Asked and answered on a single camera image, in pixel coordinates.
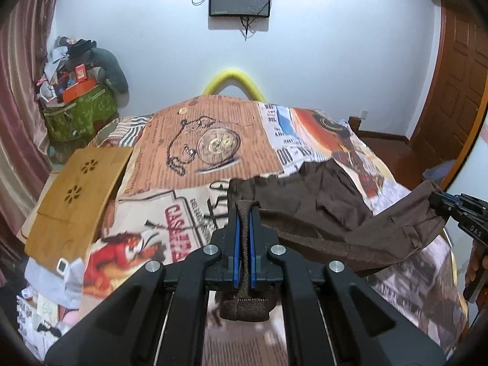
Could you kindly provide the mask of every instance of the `person's arm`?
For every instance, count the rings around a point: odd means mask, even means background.
[[[480,256],[479,254],[481,253],[479,250],[480,247],[483,245],[480,244],[478,241],[473,241],[473,249],[471,250],[471,257],[469,259],[469,265],[468,265],[468,270],[466,271],[465,279],[466,279],[466,284],[474,281],[474,278],[476,277],[476,271],[478,271],[478,268],[480,266]],[[483,259],[483,267],[485,269],[488,269],[488,256],[486,256]],[[478,299],[476,300],[476,305],[478,306],[478,309],[482,309],[485,305],[488,304],[488,286],[484,287],[479,296]]]

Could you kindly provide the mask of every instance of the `wooden door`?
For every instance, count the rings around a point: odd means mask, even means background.
[[[480,109],[488,72],[485,32],[465,14],[444,7],[443,13],[438,78],[411,140],[425,168],[457,159]]]

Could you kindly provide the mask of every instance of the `green storage box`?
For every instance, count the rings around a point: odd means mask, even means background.
[[[95,121],[106,121],[117,111],[110,88],[98,84],[67,106],[42,111],[49,138],[52,142],[69,142],[94,136]]]

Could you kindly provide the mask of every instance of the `silver screw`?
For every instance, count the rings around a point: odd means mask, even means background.
[[[219,251],[219,248],[213,244],[207,245],[203,248],[203,252],[209,256],[215,255],[218,251]]]
[[[334,260],[329,263],[329,268],[334,272],[342,272],[344,271],[344,264],[340,261]]]
[[[273,245],[271,247],[271,253],[273,255],[281,256],[286,252],[286,248],[283,245]]]
[[[146,263],[145,267],[149,272],[156,272],[161,268],[161,263],[156,260],[151,260]]]

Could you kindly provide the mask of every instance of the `yellow foam tube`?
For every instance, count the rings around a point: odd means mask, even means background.
[[[263,94],[259,91],[258,87],[254,84],[254,82],[252,82],[247,74],[244,74],[243,72],[235,69],[224,70],[223,72],[213,77],[212,81],[210,82],[210,84],[207,85],[202,95],[214,95],[217,91],[217,88],[230,79],[235,79],[243,84],[251,95],[252,100],[258,102],[266,101]]]

